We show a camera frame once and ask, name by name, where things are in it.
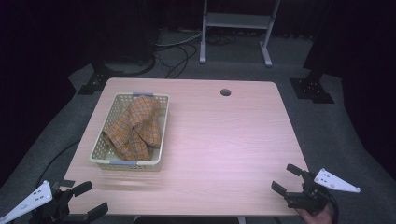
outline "shelf leg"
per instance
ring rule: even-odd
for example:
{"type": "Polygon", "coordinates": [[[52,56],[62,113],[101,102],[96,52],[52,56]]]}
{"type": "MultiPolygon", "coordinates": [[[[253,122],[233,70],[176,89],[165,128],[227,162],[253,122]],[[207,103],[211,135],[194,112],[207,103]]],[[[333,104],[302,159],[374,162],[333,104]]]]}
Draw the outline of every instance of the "shelf leg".
{"type": "Polygon", "coordinates": [[[267,67],[272,67],[272,65],[273,65],[272,62],[271,62],[270,55],[268,53],[267,45],[268,45],[268,41],[269,41],[270,36],[271,36],[272,28],[274,27],[276,13],[277,13],[277,10],[279,9],[279,5],[280,5],[280,0],[276,0],[275,5],[274,5],[274,9],[273,9],[273,13],[271,15],[271,20],[270,20],[270,22],[268,24],[268,29],[265,32],[264,41],[260,41],[260,47],[262,49],[262,56],[264,57],[265,65],[267,67]]]}
{"type": "Polygon", "coordinates": [[[204,2],[204,15],[202,20],[202,38],[201,38],[201,48],[199,55],[199,62],[206,63],[206,14],[207,14],[207,0],[204,2]]]}
{"type": "Polygon", "coordinates": [[[247,224],[245,217],[238,217],[238,222],[239,222],[239,224],[247,224]]]}

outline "gray carpet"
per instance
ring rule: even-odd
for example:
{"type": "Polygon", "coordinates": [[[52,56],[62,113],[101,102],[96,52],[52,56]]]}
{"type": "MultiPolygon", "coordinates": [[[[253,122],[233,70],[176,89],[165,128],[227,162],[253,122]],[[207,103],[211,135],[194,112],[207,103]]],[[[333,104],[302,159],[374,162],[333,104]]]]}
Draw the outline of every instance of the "gray carpet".
{"type": "MultiPolygon", "coordinates": [[[[189,36],[191,35],[163,31],[162,43],[175,43],[189,36]]],[[[360,194],[331,191],[340,207],[339,223],[396,223],[396,182],[362,147],[343,105],[341,79],[327,75],[321,79],[322,86],[331,95],[334,104],[313,104],[310,100],[299,100],[289,78],[306,77],[309,73],[302,66],[312,41],[271,37],[268,50],[274,64],[272,68],[264,65],[258,41],[256,36],[238,36],[229,45],[207,46],[206,64],[199,64],[199,43],[195,42],[193,45],[197,47],[197,52],[188,60],[186,69],[177,78],[275,82],[308,168],[317,172],[324,167],[361,188],[360,194]]],[[[190,46],[183,48],[188,53],[193,52],[190,46]]],[[[165,77],[169,67],[162,64],[160,58],[168,65],[176,65],[185,58],[181,49],[161,50],[155,52],[155,55],[157,62],[154,68],[139,77],[165,77]]],[[[147,65],[111,65],[113,69],[126,72],[139,71],[145,66],[147,65]]],[[[91,75],[92,67],[87,64],[71,74],[69,79],[78,91],[91,75]]],[[[76,94],[37,138],[13,175],[0,189],[0,216],[6,215],[35,189],[37,179],[59,152],[81,138],[99,97],[100,92],[93,95],[76,94]]],[[[51,184],[62,181],[77,146],[75,144],[67,149],[51,165],[43,179],[51,184]]],[[[15,223],[27,223],[29,217],[29,214],[19,217],[15,223]]],[[[303,223],[299,217],[281,217],[280,220],[285,224],[303,223]]],[[[134,217],[106,216],[94,223],[133,221],[134,217]]],[[[247,224],[256,223],[275,221],[271,217],[247,217],[247,224]]]]}

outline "hole in table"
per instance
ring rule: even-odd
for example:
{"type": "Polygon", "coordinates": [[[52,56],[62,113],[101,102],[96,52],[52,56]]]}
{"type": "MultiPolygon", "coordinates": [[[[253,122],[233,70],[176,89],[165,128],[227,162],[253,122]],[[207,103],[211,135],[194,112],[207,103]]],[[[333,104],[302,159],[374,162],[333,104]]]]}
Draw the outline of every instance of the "hole in table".
{"type": "Polygon", "coordinates": [[[223,95],[223,96],[229,96],[229,95],[231,95],[231,91],[228,90],[228,89],[222,89],[220,91],[220,94],[223,95]]]}

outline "basket rim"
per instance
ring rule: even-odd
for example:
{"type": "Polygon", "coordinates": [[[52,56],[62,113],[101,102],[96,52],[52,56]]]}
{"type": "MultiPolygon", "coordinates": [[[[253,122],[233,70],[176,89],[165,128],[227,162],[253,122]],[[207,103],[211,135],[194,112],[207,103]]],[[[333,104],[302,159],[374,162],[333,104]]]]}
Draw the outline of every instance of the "basket rim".
{"type": "Polygon", "coordinates": [[[151,93],[151,92],[117,92],[113,94],[113,100],[111,101],[110,107],[108,108],[107,112],[106,112],[106,117],[104,118],[104,120],[102,121],[102,125],[101,128],[98,129],[98,133],[96,134],[95,137],[95,143],[93,145],[91,154],[90,154],[90,161],[94,162],[94,163],[98,163],[99,164],[106,164],[106,165],[111,165],[111,161],[108,160],[98,160],[98,159],[94,159],[92,157],[93,152],[95,151],[96,145],[100,139],[101,133],[103,131],[103,129],[105,128],[105,124],[106,124],[106,120],[108,119],[108,115],[117,99],[118,96],[120,95],[132,95],[132,96],[139,96],[139,95],[147,95],[147,96],[158,96],[158,97],[167,97],[167,102],[166,102],[166,109],[165,109],[165,116],[164,116],[164,121],[163,121],[163,129],[162,129],[162,139],[161,139],[161,146],[159,148],[159,155],[158,155],[158,159],[155,161],[134,161],[136,162],[136,165],[147,165],[147,166],[155,166],[157,164],[160,163],[161,161],[161,157],[162,157],[162,153],[163,153],[163,140],[164,140],[164,136],[165,136],[165,132],[166,132],[166,123],[167,123],[167,118],[168,118],[168,111],[169,111],[169,99],[170,96],[169,94],[165,94],[165,93],[151,93]]]}

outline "dark background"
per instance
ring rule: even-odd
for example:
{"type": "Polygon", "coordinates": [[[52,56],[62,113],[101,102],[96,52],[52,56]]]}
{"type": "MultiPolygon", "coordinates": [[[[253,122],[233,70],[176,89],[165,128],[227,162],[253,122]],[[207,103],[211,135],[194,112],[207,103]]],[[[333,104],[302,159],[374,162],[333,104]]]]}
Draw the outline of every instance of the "dark background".
{"type": "MultiPolygon", "coordinates": [[[[229,0],[208,8],[268,14],[273,3],[229,0]]],[[[304,68],[343,79],[345,106],[361,141],[396,176],[394,5],[282,0],[273,35],[314,40],[304,68]]],[[[71,73],[98,60],[146,61],[156,29],[201,29],[202,9],[202,0],[2,1],[0,184],[75,94],[71,73]]]]}

